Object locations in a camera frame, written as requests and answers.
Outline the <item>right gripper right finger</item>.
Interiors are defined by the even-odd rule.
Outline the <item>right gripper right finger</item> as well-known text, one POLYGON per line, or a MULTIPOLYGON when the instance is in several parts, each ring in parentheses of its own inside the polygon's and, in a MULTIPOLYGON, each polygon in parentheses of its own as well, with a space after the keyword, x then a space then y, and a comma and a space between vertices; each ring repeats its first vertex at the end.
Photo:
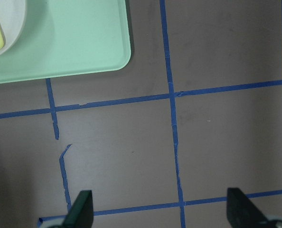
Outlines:
POLYGON ((227 189, 226 217, 232 228, 263 228, 269 223, 239 188, 227 189))

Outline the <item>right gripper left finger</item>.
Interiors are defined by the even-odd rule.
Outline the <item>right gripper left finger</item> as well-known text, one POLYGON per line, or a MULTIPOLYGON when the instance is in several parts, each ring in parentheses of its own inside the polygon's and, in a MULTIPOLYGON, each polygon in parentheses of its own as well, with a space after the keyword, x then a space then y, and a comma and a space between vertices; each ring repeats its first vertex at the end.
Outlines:
POLYGON ((91 190, 82 190, 65 217, 63 228, 91 228, 94 221, 93 196, 91 190))

